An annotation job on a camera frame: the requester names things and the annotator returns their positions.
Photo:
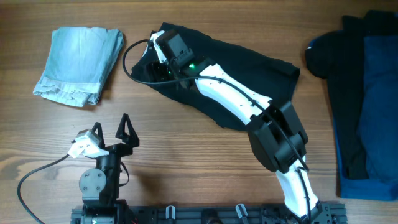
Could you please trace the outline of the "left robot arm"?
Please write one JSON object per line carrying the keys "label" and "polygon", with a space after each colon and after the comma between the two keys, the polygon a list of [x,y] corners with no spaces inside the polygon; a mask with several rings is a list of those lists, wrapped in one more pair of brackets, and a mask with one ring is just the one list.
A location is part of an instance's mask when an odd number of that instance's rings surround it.
{"label": "left robot arm", "polygon": [[119,188],[125,186],[120,182],[120,173],[127,170],[121,158],[133,154],[133,149],[139,146],[139,138],[132,127],[129,115],[121,117],[115,137],[121,142],[111,146],[104,145],[100,123],[93,126],[98,131],[100,148],[106,154],[98,156],[96,167],[84,172],[79,181],[82,192],[83,207],[74,209],[71,214],[71,224],[136,224],[138,219],[125,200],[119,199]]}

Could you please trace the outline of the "black shorts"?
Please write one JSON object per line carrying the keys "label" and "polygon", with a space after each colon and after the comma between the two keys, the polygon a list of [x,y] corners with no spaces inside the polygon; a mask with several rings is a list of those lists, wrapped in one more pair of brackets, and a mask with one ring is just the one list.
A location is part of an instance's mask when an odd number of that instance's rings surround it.
{"label": "black shorts", "polygon": [[[251,90],[284,103],[291,100],[300,69],[279,59],[273,59],[239,45],[229,44],[198,30],[163,23],[160,30],[175,29],[195,55],[211,58],[232,78]],[[152,85],[160,94],[179,103],[192,106],[209,116],[222,128],[244,131],[245,125],[234,114],[197,90],[184,89],[179,84]]]}

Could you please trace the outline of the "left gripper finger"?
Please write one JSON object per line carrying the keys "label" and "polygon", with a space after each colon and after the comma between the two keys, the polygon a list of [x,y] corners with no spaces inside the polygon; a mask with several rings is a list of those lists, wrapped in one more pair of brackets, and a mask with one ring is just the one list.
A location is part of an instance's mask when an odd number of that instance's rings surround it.
{"label": "left gripper finger", "polygon": [[122,115],[115,137],[131,147],[139,146],[139,137],[132,126],[128,114],[124,113]]}
{"label": "left gripper finger", "polygon": [[98,137],[99,137],[99,140],[100,140],[100,142],[99,142],[99,144],[98,144],[99,148],[105,148],[105,143],[104,143],[104,137],[103,137],[103,131],[102,131],[102,126],[101,126],[101,124],[100,124],[99,122],[96,122],[96,123],[93,125],[93,127],[92,127],[92,131],[93,131],[96,135],[98,135]]}

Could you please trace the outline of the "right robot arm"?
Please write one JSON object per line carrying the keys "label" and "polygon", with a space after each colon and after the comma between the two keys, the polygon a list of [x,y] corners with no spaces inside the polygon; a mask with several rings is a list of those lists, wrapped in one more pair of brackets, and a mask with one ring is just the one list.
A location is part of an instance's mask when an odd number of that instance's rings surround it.
{"label": "right robot arm", "polygon": [[229,76],[208,57],[194,55],[176,30],[158,31],[149,39],[171,82],[193,82],[198,92],[235,115],[246,127],[257,160],[276,174],[285,206],[305,222],[313,221],[318,197],[305,162],[307,134],[291,102],[281,106]]}

